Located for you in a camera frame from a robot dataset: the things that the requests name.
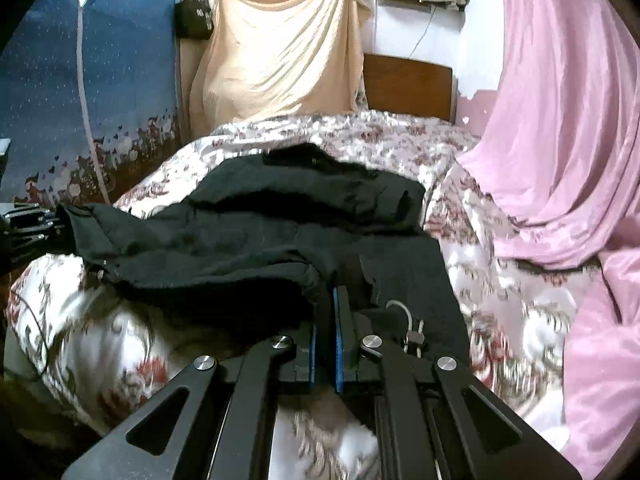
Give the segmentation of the black padded jacket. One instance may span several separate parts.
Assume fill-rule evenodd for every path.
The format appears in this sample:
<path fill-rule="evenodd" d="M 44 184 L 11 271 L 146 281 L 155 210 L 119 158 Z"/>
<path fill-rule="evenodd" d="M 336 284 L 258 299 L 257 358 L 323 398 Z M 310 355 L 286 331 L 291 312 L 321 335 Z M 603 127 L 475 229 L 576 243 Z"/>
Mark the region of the black padded jacket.
<path fill-rule="evenodd" d="M 400 334 L 397 300 L 426 345 L 458 359 L 469 337 L 437 240 L 421 228 L 424 187 L 339 162 L 311 143 L 225 160 L 180 202 L 140 219 L 62 205 L 70 251 L 125 298 L 177 326 L 292 326 L 322 288 L 356 285 L 355 307 Z"/>

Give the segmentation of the floral satin bedspread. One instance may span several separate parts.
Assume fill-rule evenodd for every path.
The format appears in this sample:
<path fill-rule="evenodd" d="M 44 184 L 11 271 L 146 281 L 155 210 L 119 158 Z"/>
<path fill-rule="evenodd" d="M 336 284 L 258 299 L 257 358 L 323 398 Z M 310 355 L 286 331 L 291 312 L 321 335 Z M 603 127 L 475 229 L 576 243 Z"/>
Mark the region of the floral satin bedspread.
<path fill-rule="evenodd" d="M 424 186 L 421 226 L 444 256 L 470 337 L 472 372 L 570 458 L 576 434 L 567 423 L 564 347 L 600 270 L 591 262 L 544 270 L 496 254 L 495 240 L 513 228 L 458 162 L 476 144 L 471 133 L 435 118 L 383 112 L 226 125 L 180 148 L 116 205 L 149 218 L 227 159 L 303 142 Z M 202 335 L 172 330 L 73 256 L 45 256 L 15 273 L 6 317 L 2 412 L 38 448 L 14 478 L 60 478 L 75 452 L 204 347 Z"/>

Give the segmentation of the blue floral wardrobe cover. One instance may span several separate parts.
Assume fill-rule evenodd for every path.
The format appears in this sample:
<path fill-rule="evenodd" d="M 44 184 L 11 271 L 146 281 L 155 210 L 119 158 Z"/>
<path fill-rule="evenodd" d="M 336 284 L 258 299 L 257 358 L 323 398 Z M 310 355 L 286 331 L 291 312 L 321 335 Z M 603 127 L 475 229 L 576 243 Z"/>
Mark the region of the blue floral wardrobe cover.
<path fill-rule="evenodd" d="M 36 0 L 1 55 L 6 202 L 111 203 L 178 150 L 176 0 Z"/>

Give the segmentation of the black handbag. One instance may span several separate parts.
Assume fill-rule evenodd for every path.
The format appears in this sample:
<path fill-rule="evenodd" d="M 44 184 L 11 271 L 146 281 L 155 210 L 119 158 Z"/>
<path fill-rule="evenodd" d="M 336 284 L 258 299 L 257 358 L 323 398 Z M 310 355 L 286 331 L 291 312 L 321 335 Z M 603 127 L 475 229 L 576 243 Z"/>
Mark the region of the black handbag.
<path fill-rule="evenodd" d="M 178 39 L 209 40 L 214 30 L 213 10 L 206 0 L 181 0 L 175 4 L 174 26 Z"/>

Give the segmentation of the pink curtain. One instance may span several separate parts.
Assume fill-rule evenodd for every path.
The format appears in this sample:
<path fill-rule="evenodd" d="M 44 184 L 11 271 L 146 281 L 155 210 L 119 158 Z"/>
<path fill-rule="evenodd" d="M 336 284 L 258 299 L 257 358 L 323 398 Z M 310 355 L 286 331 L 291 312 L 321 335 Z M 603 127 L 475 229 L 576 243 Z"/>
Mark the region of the pink curtain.
<path fill-rule="evenodd" d="M 597 259 L 564 347 L 564 456 L 612 477 L 639 420 L 639 48 L 608 0 L 504 0 L 504 64 L 461 165 L 516 224 L 500 257 Z"/>

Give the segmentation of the beige hanging cloth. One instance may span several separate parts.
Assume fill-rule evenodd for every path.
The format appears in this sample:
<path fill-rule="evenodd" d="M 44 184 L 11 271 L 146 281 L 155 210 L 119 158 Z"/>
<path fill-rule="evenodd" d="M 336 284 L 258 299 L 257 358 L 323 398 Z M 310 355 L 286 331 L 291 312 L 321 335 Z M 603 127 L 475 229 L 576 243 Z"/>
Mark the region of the beige hanging cloth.
<path fill-rule="evenodd" d="M 232 122 L 360 109 L 363 0 L 215 0 L 191 84 L 192 138 Z"/>

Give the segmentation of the brown wooden headboard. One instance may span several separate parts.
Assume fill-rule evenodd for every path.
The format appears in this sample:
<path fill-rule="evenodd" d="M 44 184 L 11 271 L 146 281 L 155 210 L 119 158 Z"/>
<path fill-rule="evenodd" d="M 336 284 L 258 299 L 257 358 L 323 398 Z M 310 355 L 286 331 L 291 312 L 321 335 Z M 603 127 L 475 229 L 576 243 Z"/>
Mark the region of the brown wooden headboard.
<path fill-rule="evenodd" d="M 454 74 L 433 63 L 366 54 L 363 81 L 372 110 L 450 120 Z"/>

